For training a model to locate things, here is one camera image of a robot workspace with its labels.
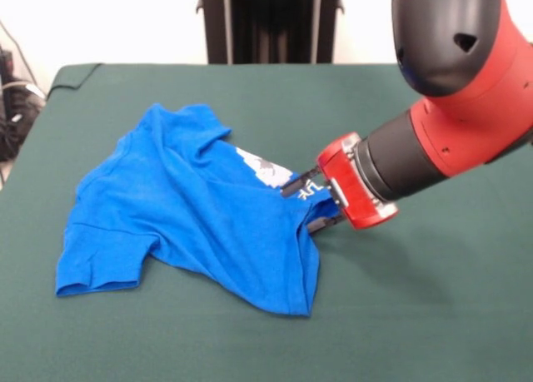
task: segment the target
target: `blue t-shirt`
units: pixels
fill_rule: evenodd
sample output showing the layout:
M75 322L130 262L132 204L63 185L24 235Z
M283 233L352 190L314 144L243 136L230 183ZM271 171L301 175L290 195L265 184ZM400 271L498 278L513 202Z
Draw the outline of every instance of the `blue t-shirt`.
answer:
M338 208L317 185L281 197L294 174L230 132L205 105L148 109L76 189L56 294L138 286L151 255L260 309L309 315L319 254L306 224Z

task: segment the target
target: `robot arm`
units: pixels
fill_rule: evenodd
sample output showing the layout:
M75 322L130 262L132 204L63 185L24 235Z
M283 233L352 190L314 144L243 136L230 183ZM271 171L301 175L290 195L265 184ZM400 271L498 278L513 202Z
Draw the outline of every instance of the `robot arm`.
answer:
M421 99L364 139L334 141L315 169L355 228L533 138L533 47L506 0L392 0L392 21L398 66Z

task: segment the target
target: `t-shirt sleeve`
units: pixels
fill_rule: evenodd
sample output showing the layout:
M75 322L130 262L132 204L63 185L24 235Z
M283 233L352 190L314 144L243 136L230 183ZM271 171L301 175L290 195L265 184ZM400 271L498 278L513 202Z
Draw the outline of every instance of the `t-shirt sleeve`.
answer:
M80 224L68 226L57 265L56 294L137 287L142 262L157 239Z

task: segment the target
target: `black cable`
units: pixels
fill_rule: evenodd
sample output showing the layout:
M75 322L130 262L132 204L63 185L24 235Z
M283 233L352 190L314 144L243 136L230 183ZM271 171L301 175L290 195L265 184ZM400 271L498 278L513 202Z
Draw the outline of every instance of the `black cable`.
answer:
M33 72L32 72L32 69L29 67L29 65L27 64L27 61L26 61L26 58L24 57L24 53L22 53L22 49L20 48L20 46L18 45L18 42L15 40L15 38L13 38L13 36L9 33L9 31L7 30L6 26L3 25L3 22L2 20L0 20L0 27L2 28L2 30L6 33L7 37L13 42L13 44L15 44L15 47L17 48L17 51L18 51L18 54L20 55L21 59L22 59L22 62L24 63L24 66L26 67L27 69L27 72L29 72L30 74L30 77L32 78L32 82L38 86L37 84L37 80L35 79L35 76L33 75Z

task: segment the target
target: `table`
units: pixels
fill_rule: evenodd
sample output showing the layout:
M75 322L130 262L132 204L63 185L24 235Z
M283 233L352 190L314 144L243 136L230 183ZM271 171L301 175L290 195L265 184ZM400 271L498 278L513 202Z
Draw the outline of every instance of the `table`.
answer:
M54 295L77 183L154 102L208 103L233 143L303 171L416 98L392 65L63 68L0 193L0 380L530 381L530 148L316 236L309 319L155 260L135 290Z

